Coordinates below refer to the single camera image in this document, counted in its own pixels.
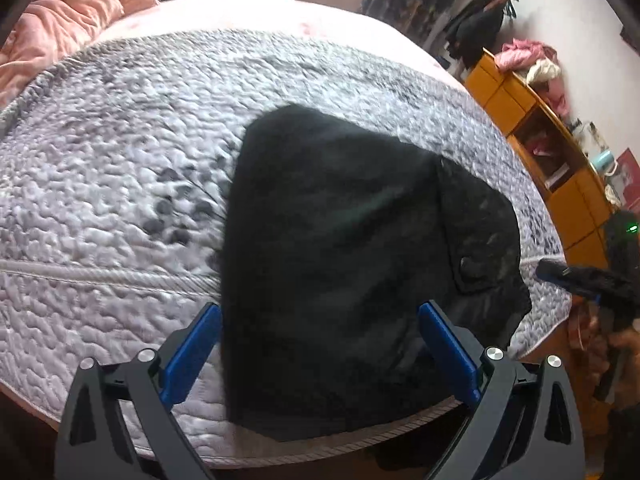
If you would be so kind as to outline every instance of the silver bolt head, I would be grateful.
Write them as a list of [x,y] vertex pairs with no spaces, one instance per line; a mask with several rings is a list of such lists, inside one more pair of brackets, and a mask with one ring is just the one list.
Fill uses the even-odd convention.
[[493,361],[499,361],[504,357],[504,352],[496,346],[490,346],[486,349],[486,356]]
[[152,348],[145,348],[138,353],[138,361],[148,363],[156,357],[156,351]]
[[562,365],[562,359],[557,355],[550,355],[546,358],[546,362],[549,363],[549,366],[552,366],[553,368],[559,368]]
[[85,357],[84,359],[82,359],[82,361],[80,361],[80,367],[82,368],[82,370],[88,370],[89,368],[94,367],[94,363],[94,358]]

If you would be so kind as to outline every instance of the quilted pattern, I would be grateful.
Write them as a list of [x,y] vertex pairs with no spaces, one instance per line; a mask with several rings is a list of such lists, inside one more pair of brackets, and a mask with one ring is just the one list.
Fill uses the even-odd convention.
[[[0,114],[0,380],[59,419],[79,361],[128,360],[219,293],[226,194],[245,127],[288,103],[441,153],[502,192],[520,226],[533,310],[510,352],[568,315],[532,266],[562,254],[523,165],[473,99],[348,47],[238,31],[98,44],[43,72]],[[225,421],[218,348],[174,409],[215,465],[298,462],[410,430],[279,444]],[[149,453],[130,406],[134,443]]]

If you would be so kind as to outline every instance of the black coat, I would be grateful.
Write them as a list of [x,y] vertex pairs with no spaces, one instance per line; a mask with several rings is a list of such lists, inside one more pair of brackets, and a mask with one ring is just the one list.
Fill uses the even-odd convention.
[[444,33],[449,41],[448,51],[453,59],[460,59],[468,68],[482,57],[482,49],[491,49],[504,21],[503,4],[491,10],[484,8],[491,0],[472,0],[449,20]]
[[436,300],[505,348],[530,310],[511,203],[459,165],[297,106],[251,124],[230,190],[230,421],[277,440],[391,422],[450,391],[418,334]]

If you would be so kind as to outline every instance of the orange wooden cabinet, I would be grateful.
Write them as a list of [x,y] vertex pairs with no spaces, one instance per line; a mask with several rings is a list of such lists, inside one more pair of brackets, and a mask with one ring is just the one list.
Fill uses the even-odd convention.
[[[482,56],[465,86],[529,171],[558,230],[568,263],[606,267],[598,231],[609,219],[612,207],[600,177],[562,121],[521,78],[501,74],[489,53]],[[540,135],[548,139],[555,158],[545,160],[531,153],[532,140]]]
[[475,69],[465,81],[466,89],[483,108],[499,86],[498,82],[482,68]]
[[503,87],[498,88],[487,101],[484,111],[489,114],[489,117],[505,136],[508,136],[518,126],[526,113],[516,99],[511,97]]

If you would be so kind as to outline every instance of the cabinet drawer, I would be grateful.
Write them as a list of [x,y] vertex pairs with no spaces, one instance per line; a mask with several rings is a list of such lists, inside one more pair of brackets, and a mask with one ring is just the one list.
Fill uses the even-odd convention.
[[551,195],[546,201],[546,208],[549,209],[551,220],[565,249],[572,247],[596,229],[575,176]]
[[488,75],[493,77],[498,83],[500,83],[504,79],[504,74],[501,74],[498,70],[498,67],[495,65],[493,56],[484,54],[480,58],[480,63],[478,64],[478,66],[482,67],[482,69],[487,72]]
[[509,135],[524,118],[525,111],[504,88],[498,88],[484,110],[492,118],[503,135]]
[[591,173],[590,168],[582,168],[575,178],[593,221],[600,227],[611,216],[611,206],[596,181],[596,175]]
[[498,89],[498,86],[497,81],[479,66],[469,74],[465,81],[465,88],[482,108]]
[[578,242],[564,252],[567,264],[571,266],[609,268],[607,257],[604,252],[604,245],[594,231],[584,240]]
[[515,99],[524,111],[528,112],[533,108],[533,105],[536,104],[536,98],[531,95],[532,90],[513,74],[509,74],[504,79],[502,87]]

